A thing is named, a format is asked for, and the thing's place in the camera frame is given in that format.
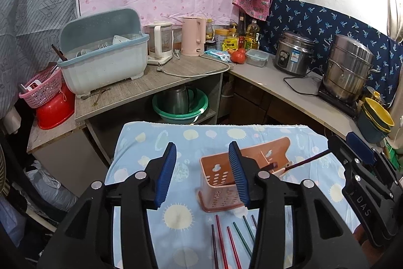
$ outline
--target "pink plastic basket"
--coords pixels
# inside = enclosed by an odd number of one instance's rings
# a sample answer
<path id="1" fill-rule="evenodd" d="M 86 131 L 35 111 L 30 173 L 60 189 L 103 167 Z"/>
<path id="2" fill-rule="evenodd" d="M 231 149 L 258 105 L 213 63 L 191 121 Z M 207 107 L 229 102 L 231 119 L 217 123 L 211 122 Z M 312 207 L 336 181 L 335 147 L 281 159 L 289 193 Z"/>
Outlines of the pink plastic basket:
<path id="1" fill-rule="evenodd" d="M 41 71 L 25 84 L 25 87 L 28 87 L 34 80 L 38 79 L 42 82 L 38 87 L 25 94 L 19 93 L 19 97 L 25 100 L 32 108 L 39 108 L 46 104 L 59 92 L 62 86 L 62 70 L 56 69 L 56 72 L 45 80 L 51 70 L 52 67 Z"/>
<path id="2" fill-rule="evenodd" d="M 290 146 L 287 137 L 241 149 L 243 156 L 254 159 L 259 168 L 277 162 L 278 168 L 289 163 L 285 153 Z M 200 159 L 201 184 L 198 193 L 205 212 L 226 211 L 243 206 L 234 182 L 228 152 Z"/>

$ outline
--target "tablecloth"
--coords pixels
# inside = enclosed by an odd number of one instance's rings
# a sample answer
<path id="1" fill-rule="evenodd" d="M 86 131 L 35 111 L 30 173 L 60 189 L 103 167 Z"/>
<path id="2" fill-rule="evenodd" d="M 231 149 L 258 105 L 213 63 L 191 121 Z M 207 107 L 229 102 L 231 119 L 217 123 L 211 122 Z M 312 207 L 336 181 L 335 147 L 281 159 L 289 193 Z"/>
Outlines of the tablecloth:
<path id="1" fill-rule="evenodd" d="M 239 148 L 254 146 L 288 137 L 291 145 L 286 156 L 300 162 L 327 149 L 327 139 L 307 126 L 225 126 L 225 125 L 168 125 L 131 122 L 124 125 L 115 149 L 114 161 L 106 175 L 105 184 L 124 181 L 131 174 L 143 170 L 148 161 L 164 153 L 168 142 L 177 147 L 177 163 L 166 201 L 157 211 L 148 210 L 152 243 L 160 269 L 212 268 L 211 224 L 215 213 L 206 213 L 199 205 L 200 164 L 202 156 L 228 151 L 236 141 Z M 329 154 L 294 168 L 283 175 L 288 182 L 300 183 L 309 178 L 315 182 L 353 231 L 359 221 L 341 193 L 345 185 L 344 168 L 333 154 Z M 292 264 L 292 216 L 286 209 L 286 246 L 284 268 Z M 249 247 L 253 248 L 242 216 L 245 215 L 253 231 L 251 215 L 257 219 L 258 210 L 245 207 L 218 212 L 223 230 L 225 250 L 230 269 L 236 268 L 226 226 L 232 235 L 242 268 L 249 266 L 250 257 L 233 229 L 236 222 Z M 113 222 L 114 264 L 123 268 L 120 247 L 120 208 L 114 209 Z M 219 257 L 220 268 L 223 268 Z"/>

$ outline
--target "green plastic bowl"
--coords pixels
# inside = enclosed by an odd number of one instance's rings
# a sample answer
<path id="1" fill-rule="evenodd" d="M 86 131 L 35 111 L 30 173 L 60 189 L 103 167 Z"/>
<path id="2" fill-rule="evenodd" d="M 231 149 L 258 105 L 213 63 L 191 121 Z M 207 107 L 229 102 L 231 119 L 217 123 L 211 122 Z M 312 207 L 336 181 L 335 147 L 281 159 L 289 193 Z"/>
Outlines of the green plastic bowl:
<path id="1" fill-rule="evenodd" d="M 193 92 L 189 90 L 189 98 L 193 99 Z M 197 90 L 197 104 L 187 114 L 166 113 L 158 108 L 158 94 L 152 98 L 152 107 L 154 111 L 167 123 L 189 125 L 197 120 L 197 117 L 205 112 L 208 106 L 208 98 L 201 90 Z"/>

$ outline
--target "black stove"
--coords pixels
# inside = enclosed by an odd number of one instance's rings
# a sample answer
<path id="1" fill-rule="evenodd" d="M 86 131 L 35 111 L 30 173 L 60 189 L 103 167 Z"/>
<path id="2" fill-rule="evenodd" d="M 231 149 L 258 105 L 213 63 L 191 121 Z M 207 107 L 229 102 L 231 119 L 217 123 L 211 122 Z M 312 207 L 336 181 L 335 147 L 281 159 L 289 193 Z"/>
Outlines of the black stove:
<path id="1" fill-rule="evenodd" d="M 323 82 L 321 82 L 318 90 L 318 96 L 322 98 L 325 102 L 333 105 L 335 108 L 339 109 L 340 111 L 344 112 L 351 118 L 355 118 L 357 116 L 357 104 L 354 102 L 353 104 L 347 104 L 335 98 L 332 94 L 330 94 Z"/>

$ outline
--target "trash bag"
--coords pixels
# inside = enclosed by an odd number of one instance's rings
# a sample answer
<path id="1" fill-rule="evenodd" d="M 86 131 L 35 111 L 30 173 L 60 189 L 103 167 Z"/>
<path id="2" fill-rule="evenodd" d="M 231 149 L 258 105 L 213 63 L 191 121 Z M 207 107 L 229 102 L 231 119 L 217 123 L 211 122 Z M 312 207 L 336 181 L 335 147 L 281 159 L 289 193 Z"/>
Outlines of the trash bag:
<path id="1" fill-rule="evenodd" d="M 41 197 L 59 210 L 70 210 L 76 203 L 77 196 L 53 178 L 37 160 L 29 168 L 33 170 L 26 171 L 25 174 Z"/>
<path id="2" fill-rule="evenodd" d="M 16 247 L 24 237 L 27 219 L 0 194 L 0 222 Z"/>

